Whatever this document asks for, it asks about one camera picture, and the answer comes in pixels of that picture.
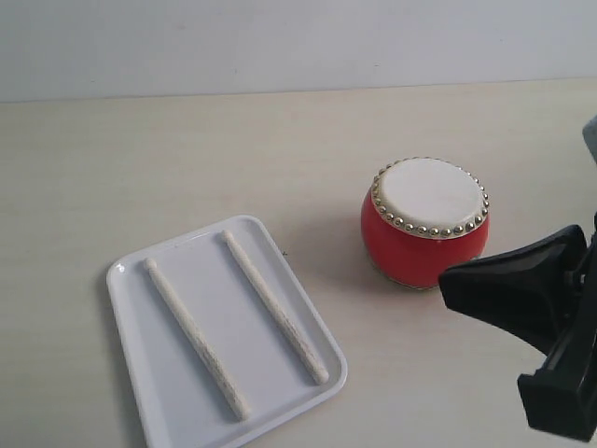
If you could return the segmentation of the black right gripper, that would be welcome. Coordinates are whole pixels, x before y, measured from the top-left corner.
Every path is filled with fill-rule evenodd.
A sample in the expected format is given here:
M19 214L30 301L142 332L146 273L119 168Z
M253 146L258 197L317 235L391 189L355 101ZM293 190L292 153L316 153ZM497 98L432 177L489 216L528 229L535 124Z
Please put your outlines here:
M526 420L577 441L590 441L596 430L596 283L585 281L595 250L596 231L587 240L571 224L438 278L448 309L551 351L540 369L518 379Z

